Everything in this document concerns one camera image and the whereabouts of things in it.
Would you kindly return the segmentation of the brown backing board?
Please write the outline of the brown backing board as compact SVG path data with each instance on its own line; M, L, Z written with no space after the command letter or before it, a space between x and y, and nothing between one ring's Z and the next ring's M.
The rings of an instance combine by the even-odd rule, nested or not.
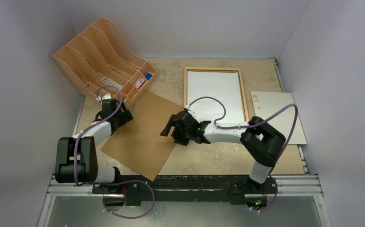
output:
M133 120L110 136L101 151L153 181L175 147L173 139L161 132L170 116L182 110L181 105L144 92L130 108Z

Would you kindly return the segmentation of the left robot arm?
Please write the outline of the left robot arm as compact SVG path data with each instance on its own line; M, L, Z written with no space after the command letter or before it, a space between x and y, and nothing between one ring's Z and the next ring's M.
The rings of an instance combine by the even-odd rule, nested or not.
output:
M105 99L95 120L79 134L58 140L55 179L58 183L104 183L110 193L118 193L123 187L117 167L98 164L96 146L113 135L120 127L133 119L125 104L116 99Z

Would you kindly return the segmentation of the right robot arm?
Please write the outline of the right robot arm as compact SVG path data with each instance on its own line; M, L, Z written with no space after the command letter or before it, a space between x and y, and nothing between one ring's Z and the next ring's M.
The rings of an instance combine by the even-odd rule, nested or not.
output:
M187 109L171 115L160 135L170 135L175 143L183 146L190 141L197 144L228 142L243 145L255 160L247 180L252 192L265 188L268 175L287 146L286 137L260 117L252 117L250 121L236 126L221 126L214 121L199 122Z

